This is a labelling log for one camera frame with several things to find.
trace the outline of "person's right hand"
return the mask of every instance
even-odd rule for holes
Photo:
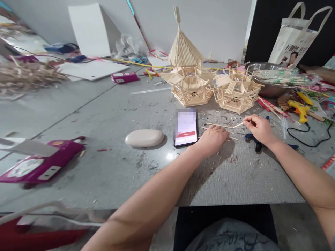
[[[263,117],[256,114],[247,116],[243,119],[243,124],[259,142],[266,146],[279,140],[273,133],[269,121]]]

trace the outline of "pink box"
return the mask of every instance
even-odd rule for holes
[[[140,80],[135,72],[128,73],[113,73],[111,75],[113,81],[117,84],[125,84],[133,81]]]

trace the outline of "hand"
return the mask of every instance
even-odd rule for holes
[[[280,140],[273,133],[269,121],[263,117],[259,117],[256,114],[247,116],[243,119],[243,124],[252,132],[258,141],[266,146]]]
[[[197,143],[190,146],[196,154],[207,158],[217,153],[222,144],[229,138],[229,132],[220,126],[211,125],[200,137]]]

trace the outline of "bag handle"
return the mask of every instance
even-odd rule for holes
[[[304,19],[305,12],[306,12],[306,6],[305,6],[304,2],[299,2],[299,3],[296,4],[296,6],[293,8],[291,14],[289,15],[289,18],[293,17],[293,15],[297,12],[299,7],[301,7],[301,17],[300,17],[300,19]]]
[[[325,23],[326,23],[328,17],[330,16],[330,13],[331,13],[332,10],[333,10],[332,6],[326,6],[326,7],[323,7],[323,8],[321,8],[321,9],[319,9],[317,12],[315,12],[314,15],[311,17],[311,19],[308,20],[308,22],[306,23],[305,27],[301,30],[301,33],[305,33],[306,30],[308,29],[308,27],[310,26],[310,24],[312,23],[313,19],[315,18],[315,16],[316,16],[317,14],[319,14],[320,12],[323,12],[323,11],[325,11],[325,10],[329,10],[329,11],[328,11],[328,14],[325,16],[325,18],[323,19],[323,21],[322,21],[322,23],[321,23],[321,25],[320,25],[320,28],[319,28],[319,30],[318,30],[318,33],[319,33],[319,32],[321,31],[321,29],[323,28],[323,26],[325,25]]]

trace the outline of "popsicle stick pagoda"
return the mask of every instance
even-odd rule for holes
[[[206,71],[203,55],[180,29],[178,6],[174,6],[178,33],[168,56],[173,70],[159,75],[172,86],[172,93],[184,106],[207,104],[213,95],[216,72]]]
[[[261,89],[251,76],[229,67],[229,74],[216,75],[216,87],[213,90],[215,101],[220,107],[241,114],[254,106]]]

